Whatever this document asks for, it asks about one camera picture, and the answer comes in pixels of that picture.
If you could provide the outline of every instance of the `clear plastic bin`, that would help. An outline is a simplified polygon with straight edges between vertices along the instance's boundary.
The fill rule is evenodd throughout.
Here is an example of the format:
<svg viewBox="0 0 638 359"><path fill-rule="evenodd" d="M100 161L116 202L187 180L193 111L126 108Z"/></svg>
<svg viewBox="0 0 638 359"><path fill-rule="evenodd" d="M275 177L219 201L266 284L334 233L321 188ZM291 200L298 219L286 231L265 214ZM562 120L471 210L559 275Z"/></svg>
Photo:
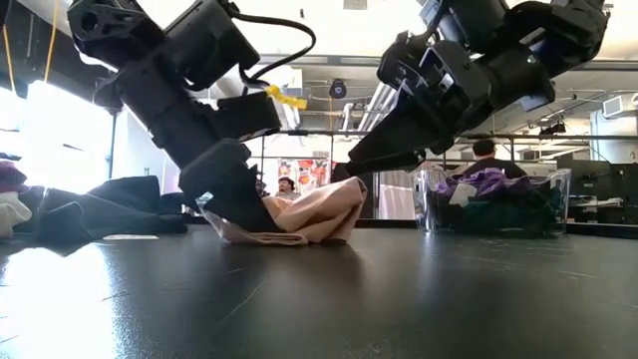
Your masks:
<svg viewBox="0 0 638 359"><path fill-rule="evenodd" d="M506 179L498 170L470 178L420 171L413 175L417 227L466 233L565 232L570 176L570 170L521 179Z"/></svg>

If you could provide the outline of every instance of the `yellow tag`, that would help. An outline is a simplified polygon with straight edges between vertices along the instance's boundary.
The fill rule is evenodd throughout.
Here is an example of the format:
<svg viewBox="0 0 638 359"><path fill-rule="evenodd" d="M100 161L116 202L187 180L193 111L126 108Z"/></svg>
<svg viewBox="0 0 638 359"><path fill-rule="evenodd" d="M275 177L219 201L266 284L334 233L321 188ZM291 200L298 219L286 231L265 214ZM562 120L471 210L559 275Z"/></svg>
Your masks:
<svg viewBox="0 0 638 359"><path fill-rule="evenodd" d="M279 88L275 85L268 86L265 91L268 96L272 96L272 98L278 103L288 105L299 110L306 110L308 107L308 102L306 100L286 96L282 94L281 90L279 90Z"/></svg>

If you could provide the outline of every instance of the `man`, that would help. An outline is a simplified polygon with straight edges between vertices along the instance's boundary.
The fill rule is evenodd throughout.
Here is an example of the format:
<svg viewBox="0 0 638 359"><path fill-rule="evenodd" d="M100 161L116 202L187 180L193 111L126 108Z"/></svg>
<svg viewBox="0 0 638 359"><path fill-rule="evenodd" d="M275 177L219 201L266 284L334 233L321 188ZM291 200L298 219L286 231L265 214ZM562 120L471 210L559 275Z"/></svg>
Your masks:
<svg viewBox="0 0 638 359"><path fill-rule="evenodd" d="M295 182L290 178L279 179L279 192L276 196L280 198L295 200L299 197L299 193L295 192Z"/></svg>
<svg viewBox="0 0 638 359"><path fill-rule="evenodd" d="M477 162L463 172L465 176L471 176L485 169L498 169L505 173L508 179L518 179L527 176L519 166L511 161L503 161L495 158L496 146L492 140L479 140L472 146Z"/></svg>

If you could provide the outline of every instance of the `dark hair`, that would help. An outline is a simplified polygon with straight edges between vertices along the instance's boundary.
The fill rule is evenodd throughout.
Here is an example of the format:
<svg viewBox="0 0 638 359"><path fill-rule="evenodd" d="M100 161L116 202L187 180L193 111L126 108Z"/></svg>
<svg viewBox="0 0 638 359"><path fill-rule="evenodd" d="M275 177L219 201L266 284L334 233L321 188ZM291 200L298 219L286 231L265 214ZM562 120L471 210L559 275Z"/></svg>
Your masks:
<svg viewBox="0 0 638 359"><path fill-rule="evenodd" d="M281 178L281 179L279 179L279 181L283 181L283 180L287 181L288 184L290 184L290 188L292 190L295 190L295 181L294 180L292 180L290 178Z"/></svg>
<svg viewBox="0 0 638 359"><path fill-rule="evenodd" d="M478 140L472 145L472 151L476 156L487 156L496 151L496 145L492 140Z"/></svg>

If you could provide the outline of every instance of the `black garment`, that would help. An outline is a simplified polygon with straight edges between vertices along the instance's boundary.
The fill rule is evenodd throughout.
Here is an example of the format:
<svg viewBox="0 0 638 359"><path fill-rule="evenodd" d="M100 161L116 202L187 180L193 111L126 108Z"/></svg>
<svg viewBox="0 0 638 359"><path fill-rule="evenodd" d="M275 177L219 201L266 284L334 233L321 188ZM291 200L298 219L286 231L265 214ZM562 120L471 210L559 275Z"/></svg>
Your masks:
<svg viewBox="0 0 638 359"><path fill-rule="evenodd" d="M467 170L465 170L463 174L465 176L471 176L485 169L505 170L505 176L508 179L518 179L518 178L527 176L525 171L523 171L519 166L517 166L512 161L504 161L504 160L498 160L498 159L479 160L475 164L471 165Z"/></svg>
<svg viewBox="0 0 638 359"><path fill-rule="evenodd" d="M14 227L43 244L76 244L111 234L185 233L184 218L162 205L158 178L112 179L87 194L32 187L20 200L34 213Z"/></svg>

